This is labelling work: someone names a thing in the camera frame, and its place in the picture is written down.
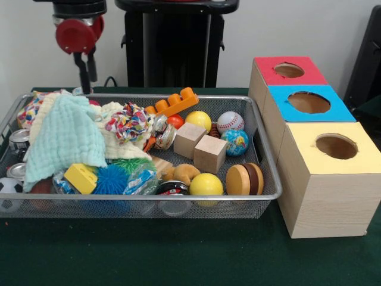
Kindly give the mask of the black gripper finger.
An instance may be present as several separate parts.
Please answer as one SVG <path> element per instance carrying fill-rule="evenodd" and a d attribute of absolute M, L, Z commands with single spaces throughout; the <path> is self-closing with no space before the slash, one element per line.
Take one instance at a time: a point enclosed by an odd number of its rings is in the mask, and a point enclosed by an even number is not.
<path fill-rule="evenodd" d="M 82 92 L 84 94 L 90 94 L 90 79 L 85 62 L 82 60 L 82 54 L 75 52 L 73 54 L 75 65 L 79 68 L 80 83 Z"/>
<path fill-rule="evenodd" d="M 90 81 L 96 82 L 98 80 L 98 75 L 97 75 L 97 71 L 96 71 L 96 62 L 95 62 L 94 53 L 88 54 L 87 68 L 88 68 L 88 74 L 89 74 Z"/>

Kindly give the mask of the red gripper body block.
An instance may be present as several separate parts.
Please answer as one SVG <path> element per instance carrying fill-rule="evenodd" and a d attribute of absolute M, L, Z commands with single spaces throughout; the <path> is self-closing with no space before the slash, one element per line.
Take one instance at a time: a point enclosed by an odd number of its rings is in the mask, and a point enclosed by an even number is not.
<path fill-rule="evenodd" d="M 95 18 L 69 18 L 56 24 L 55 38 L 58 46 L 67 54 L 89 54 L 103 30 L 104 19 L 101 15 Z"/>

